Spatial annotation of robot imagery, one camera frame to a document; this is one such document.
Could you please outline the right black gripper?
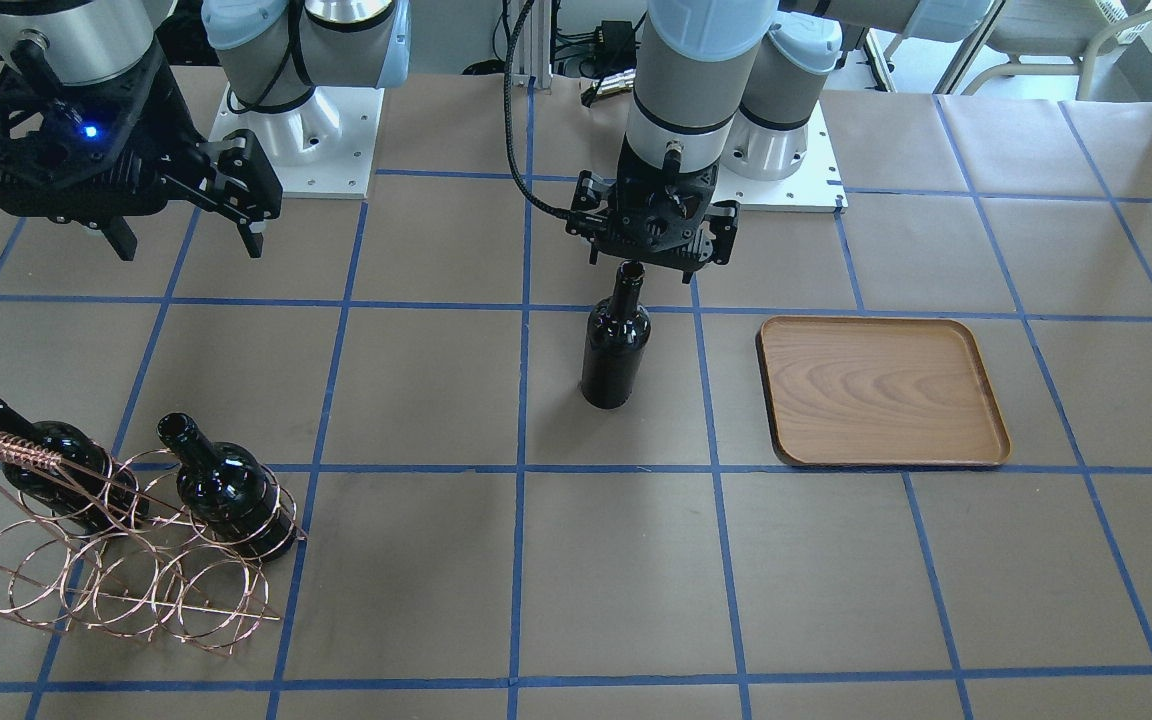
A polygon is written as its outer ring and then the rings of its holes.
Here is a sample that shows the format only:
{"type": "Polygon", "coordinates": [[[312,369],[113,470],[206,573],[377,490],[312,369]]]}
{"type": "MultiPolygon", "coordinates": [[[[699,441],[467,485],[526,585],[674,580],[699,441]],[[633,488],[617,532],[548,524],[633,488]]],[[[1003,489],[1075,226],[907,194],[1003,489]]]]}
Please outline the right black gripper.
{"type": "MultiPolygon", "coordinates": [[[[256,132],[238,128],[221,141],[183,143],[162,152],[154,168],[179,199],[236,223],[248,256],[262,258],[262,232],[282,214],[283,187],[256,132]]],[[[103,220],[101,234],[120,260],[134,260],[138,240],[124,217],[103,220]]]]}

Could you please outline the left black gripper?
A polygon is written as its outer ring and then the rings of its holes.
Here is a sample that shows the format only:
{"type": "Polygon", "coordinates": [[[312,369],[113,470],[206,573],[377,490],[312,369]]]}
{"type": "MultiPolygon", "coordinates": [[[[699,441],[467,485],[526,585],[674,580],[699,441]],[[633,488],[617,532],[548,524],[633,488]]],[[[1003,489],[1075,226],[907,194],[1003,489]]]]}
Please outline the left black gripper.
{"type": "Polygon", "coordinates": [[[605,255],[692,272],[702,291],[714,265],[730,263],[740,202],[713,200],[721,168],[682,173],[673,184],[660,179],[608,179],[581,170],[566,232],[589,242],[588,264],[605,255]]]}

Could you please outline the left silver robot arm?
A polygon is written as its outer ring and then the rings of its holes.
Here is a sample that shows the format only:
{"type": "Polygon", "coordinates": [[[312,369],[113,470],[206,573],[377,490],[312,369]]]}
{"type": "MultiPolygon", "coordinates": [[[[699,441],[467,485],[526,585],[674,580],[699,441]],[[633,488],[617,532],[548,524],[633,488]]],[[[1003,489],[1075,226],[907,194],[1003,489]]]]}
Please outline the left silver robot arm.
{"type": "Polygon", "coordinates": [[[730,260],[738,200],[723,172],[778,183],[799,169],[806,127],[841,54],[842,28],[963,40],[984,1],[650,1],[614,179],[579,174],[568,233],[593,255],[679,270],[730,260]]]}

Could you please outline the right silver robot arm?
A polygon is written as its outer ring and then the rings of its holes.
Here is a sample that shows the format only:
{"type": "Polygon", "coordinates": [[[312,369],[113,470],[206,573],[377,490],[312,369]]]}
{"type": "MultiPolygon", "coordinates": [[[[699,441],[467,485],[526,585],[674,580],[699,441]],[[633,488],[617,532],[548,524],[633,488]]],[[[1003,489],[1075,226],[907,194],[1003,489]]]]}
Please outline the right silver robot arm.
{"type": "Polygon", "coordinates": [[[262,256],[282,172],[353,159],[332,91],[380,97],[410,70],[407,1],[205,1],[200,23],[238,126],[195,124],[160,26],[170,1],[0,1],[0,209],[78,223],[132,260],[128,220],[183,200],[262,256]]]}

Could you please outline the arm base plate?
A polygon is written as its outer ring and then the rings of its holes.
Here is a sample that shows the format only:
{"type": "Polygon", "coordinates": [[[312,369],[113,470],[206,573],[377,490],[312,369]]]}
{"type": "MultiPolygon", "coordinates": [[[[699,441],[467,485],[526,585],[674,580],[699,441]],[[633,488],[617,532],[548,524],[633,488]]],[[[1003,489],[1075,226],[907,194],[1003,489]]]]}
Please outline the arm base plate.
{"type": "Polygon", "coordinates": [[[790,131],[737,113],[723,145],[717,199],[758,211],[846,210],[849,200],[820,105],[806,124],[790,131]]]}
{"type": "Polygon", "coordinates": [[[288,199],[365,200],[384,96],[382,88],[314,88],[306,104],[287,113],[237,115],[223,91],[209,138],[256,132],[288,199]]]}

